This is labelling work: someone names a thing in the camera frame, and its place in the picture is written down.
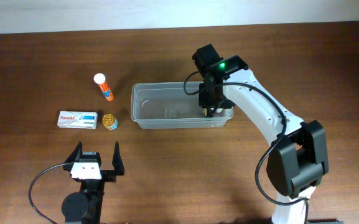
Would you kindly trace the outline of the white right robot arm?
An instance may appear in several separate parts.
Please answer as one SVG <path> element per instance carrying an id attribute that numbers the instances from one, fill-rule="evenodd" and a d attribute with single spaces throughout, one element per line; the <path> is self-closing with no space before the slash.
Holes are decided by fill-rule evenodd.
<path id="1" fill-rule="evenodd" d="M 192 60 L 203 78 L 196 94 L 208 118 L 238 106 L 267 140 L 254 180 L 275 204 L 271 223 L 307 223 L 309 200 L 329 171 L 327 140 L 316 120 L 306 123 L 276 100 L 239 56 L 219 56 L 213 45 L 196 50 Z"/>

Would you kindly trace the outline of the dark bottle white cap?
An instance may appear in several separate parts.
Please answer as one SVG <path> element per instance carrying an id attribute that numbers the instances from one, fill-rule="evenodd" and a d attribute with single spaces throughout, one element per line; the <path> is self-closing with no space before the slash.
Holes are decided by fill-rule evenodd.
<path id="1" fill-rule="evenodd" d="M 222 108 L 204 108 L 203 109 L 203 116 L 205 118 L 212 118 L 218 113 L 221 113 L 223 111 Z"/>

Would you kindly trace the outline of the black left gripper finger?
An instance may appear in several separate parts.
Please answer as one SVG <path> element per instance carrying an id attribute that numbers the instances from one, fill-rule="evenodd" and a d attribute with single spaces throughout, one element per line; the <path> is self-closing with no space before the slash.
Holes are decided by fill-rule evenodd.
<path id="1" fill-rule="evenodd" d="M 120 154 L 120 150 L 119 150 L 119 142 L 118 141 L 116 141 L 116 143 L 114 145 L 112 166 L 113 166 L 115 172 L 124 172 L 125 171 L 123 160 L 121 158 L 121 154 Z"/>
<path id="2" fill-rule="evenodd" d="M 80 159 L 80 156 L 82 154 L 82 142 L 79 141 L 73 152 L 67 157 L 65 160 L 65 163 L 73 163 Z"/>

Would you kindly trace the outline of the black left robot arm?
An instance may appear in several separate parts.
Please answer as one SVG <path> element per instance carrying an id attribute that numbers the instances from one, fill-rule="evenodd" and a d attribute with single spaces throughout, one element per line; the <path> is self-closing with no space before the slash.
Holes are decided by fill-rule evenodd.
<path id="1" fill-rule="evenodd" d="M 82 143 L 77 144 L 63 166 L 70 177 L 80 183 L 80 190 L 69 194 L 62 202 L 65 223 L 100 222 L 105 183 L 116 182 L 117 176 L 125 173 L 118 143 L 114 145 L 112 166 L 113 169 L 103 170 L 100 153 L 84 152 Z"/>

